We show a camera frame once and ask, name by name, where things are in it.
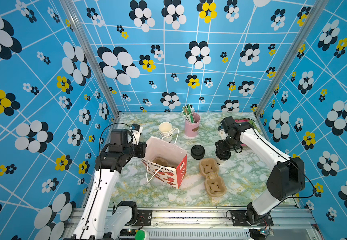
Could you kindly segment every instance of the pink container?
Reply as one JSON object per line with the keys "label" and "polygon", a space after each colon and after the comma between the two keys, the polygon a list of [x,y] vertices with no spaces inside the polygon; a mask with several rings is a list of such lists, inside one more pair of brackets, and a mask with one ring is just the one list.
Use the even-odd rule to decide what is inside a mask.
{"label": "pink container", "polygon": [[193,117],[195,118],[195,123],[190,123],[187,120],[185,120],[184,134],[187,137],[196,137],[199,133],[200,115],[197,113],[193,113]]}

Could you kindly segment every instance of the white rope handle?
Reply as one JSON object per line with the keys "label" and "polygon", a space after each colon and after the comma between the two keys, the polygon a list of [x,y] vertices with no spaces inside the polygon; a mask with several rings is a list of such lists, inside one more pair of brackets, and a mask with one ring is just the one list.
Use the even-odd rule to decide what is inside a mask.
{"label": "white rope handle", "polygon": [[175,129],[172,130],[172,134],[173,134],[173,131],[175,131],[176,129],[177,129],[177,136],[176,136],[176,140],[175,140],[175,143],[174,143],[175,145],[176,145],[177,138],[179,136],[179,129],[175,128]]}
{"label": "white rope handle", "polygon": [[152,175],[151,179],[148,180],[148,165],[149,165],[149,160],[148,160],[148,163],[147,163],[147,171],[145,172],[145,178],[147,179],[148,182],[150,182],[150,181],[152,180],[152,178],[157,174],[157,172],[160,171],[160,170],[163,168],[163,166],[161,166],[161,167],[155,172],[155,174]]}

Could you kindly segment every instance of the blue patterned backdrop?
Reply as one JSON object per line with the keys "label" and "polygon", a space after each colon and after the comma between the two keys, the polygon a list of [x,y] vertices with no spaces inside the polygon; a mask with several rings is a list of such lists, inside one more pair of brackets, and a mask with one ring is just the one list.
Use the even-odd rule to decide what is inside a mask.
{"label": "blue patterned backdrop", "polygon": [[73,2],[112,96],[126,112],[181,111],[185,103],[201,112],[255,111],[314,4]]}
{"label": "blue patterned backdrop", "polygon": [[0,0],[0,240],[61,237],[113,118],[106,103],[58,1]]}
{"label": "blue patterned backdrop", "polygon": [[[330,0],[260,114],[271,142],[300,156],[301,199],[325,239],[347,239],[347,0]],[[306,182],[300,196],[312,194]]]}

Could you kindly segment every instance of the table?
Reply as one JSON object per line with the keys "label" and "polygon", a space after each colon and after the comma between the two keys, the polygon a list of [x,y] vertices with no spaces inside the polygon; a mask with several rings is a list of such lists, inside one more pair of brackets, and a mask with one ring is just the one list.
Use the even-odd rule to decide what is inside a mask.
{"label": "table", "polygon": [[[146,180],[146,169],[138,158],[132,159],[120,175],[115,185],[111,201],[117,205],[121,201],[135,201],[138,207],[193,207],[193,206],[246,206],[256,199],[265,189],[270,174],[266,164],[248,147],[239,154],[232,153],[231,158],[219,166],[219,175],[227,186],[222,197],[209,197],[205,191],[205,178],[200,175],[199,160],[191,157],[191,147],[200,144],[205,148],[205,156],[215,157],[215,142],[220,140],[217,127],[228,116],[234,119],[252,118],[253,113],[199,113],[201,117],[199,134],[193,139],[184,135],[184,117],[182,113],[122,113],[119,122],[131,125],[138,123],[143,127],[145,141],[150,136],[159,137],[158,125],[171,122],[179,128],[177,145],[188,151],[187,171],[179,189],[153,177]],[[287,199],[283,205],[295,205],[293,199]]]}

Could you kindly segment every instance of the robotic arm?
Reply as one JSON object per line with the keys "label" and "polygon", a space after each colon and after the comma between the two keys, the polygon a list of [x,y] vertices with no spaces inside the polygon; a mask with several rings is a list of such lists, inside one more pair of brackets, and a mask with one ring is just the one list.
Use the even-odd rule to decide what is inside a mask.
{"label": "robotic arm", "polygon": [[[107,222],[105,217],[122,168],[133,157],[143,158],[145,155],[147,144],[139,142],[142,131],[143,127],[138,124],[132,124],[132,131],[112,130],[110,143],[104,146],[96,158],[94,183],[82,218],[72,237],[64,240],[112,240],[118,236],[125,224],[136,223],[137,205],[131,201],[119,203]],[[131,141],[128,141],[128,135],[132,137]]]}
{"label": "robotic arm", "polygon": [[231,151],[241,148],[241,144],[250,147],[272,171],[267,180],[267,189],[247,206],[247,221],[257,225],[272,208],[286,197],[305,188],[304,162],[283,153],[248,122],[236,123],[232,117],[224,118],[218,128],[222,140],[215,142],[216,156],[231,156]]}

